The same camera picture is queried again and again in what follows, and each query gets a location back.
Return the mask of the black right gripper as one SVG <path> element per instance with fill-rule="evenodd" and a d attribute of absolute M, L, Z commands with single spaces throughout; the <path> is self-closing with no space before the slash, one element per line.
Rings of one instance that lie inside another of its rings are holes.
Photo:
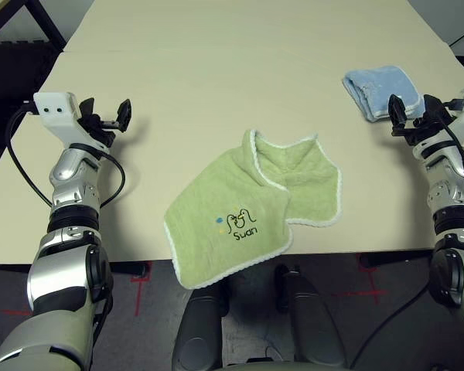
<path fill-rule="evenodd" d="M 444 125 L 451 124 L 454 116 L 450 116 L 443 103 L 429 94 L 423 96 L 425 112 L 423 117 L 418 117 L 413 121 L 413 128 L 406 128 L 407 115 L 403 100 L 395 94 L 390 95 L 388 101 L 388 115 L 392 123 L 391 135 L 394 137 L 404 137 L 408 145 L 416 146 L 438 134 Z"/>

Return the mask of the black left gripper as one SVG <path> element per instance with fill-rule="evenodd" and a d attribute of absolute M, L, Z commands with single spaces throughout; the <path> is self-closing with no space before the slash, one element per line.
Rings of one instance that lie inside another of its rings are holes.
<path fill-rule="evenodd" d="M 110 148 L 115 140 L 113 130 L 125 132 L 131 120 L 131 101 L 124 100 L 118 108 L 116 121 L 101 121 L 94 113 L 94 98 L 90 97 L 79 104 L 80 118 L 78 124 L 95 140 Z"/>

